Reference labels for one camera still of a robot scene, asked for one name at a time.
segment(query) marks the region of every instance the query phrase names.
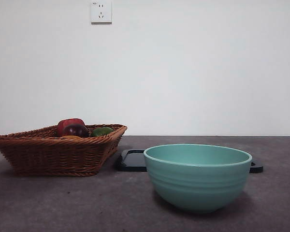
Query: wicker basket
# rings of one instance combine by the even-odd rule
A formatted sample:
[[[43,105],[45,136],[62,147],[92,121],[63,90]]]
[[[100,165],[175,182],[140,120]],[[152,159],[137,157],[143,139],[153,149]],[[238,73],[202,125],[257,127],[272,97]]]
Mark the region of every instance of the wicker basket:
[[[80,139],[56,137],[57,126],[0,135],[0,152],[18,175],[91,176],[117,151],[127,129],[119,124],[86,125],[114,129],[108,135]]]

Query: gray countertop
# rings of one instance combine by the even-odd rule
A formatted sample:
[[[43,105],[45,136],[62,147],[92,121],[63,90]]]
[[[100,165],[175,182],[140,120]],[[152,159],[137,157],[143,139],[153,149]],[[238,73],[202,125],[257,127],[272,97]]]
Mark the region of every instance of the gray countertop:
[[[162,144],[223,145],[249,152],[264,172],[207,215],[160,198],[147,173],[120,172],[125,149]],[[17,177],[0,153],[0,232],[290,232],[290,137],[123,136],[96,176]]]

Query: mint green bowl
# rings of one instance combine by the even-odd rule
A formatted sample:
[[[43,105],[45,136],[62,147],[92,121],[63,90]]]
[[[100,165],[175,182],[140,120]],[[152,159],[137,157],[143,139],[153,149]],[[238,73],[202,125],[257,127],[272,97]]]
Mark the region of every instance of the mint green bowl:
[[[209,213],[232,202],[243,190],[252,156],[213,145],[173,144],[144,151],[156,192],[186,211]]]

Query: black plate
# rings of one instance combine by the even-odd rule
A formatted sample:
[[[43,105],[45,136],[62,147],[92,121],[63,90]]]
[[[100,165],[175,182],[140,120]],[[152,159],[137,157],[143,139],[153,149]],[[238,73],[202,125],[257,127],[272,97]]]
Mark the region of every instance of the black plate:
[[[116,162],[116,167],[120,171],[146,172],[144,149],[124,150]],[[262,173],[263,164],[256,159],[252,159],[249,172]]]

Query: wall socket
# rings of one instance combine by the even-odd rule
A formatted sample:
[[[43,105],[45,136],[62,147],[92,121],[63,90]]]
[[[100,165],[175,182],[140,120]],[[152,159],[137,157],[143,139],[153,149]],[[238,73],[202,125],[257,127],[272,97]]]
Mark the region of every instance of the wall socket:
[[[96,0],[91,3],[91,23],[112,23],[112,2]]]

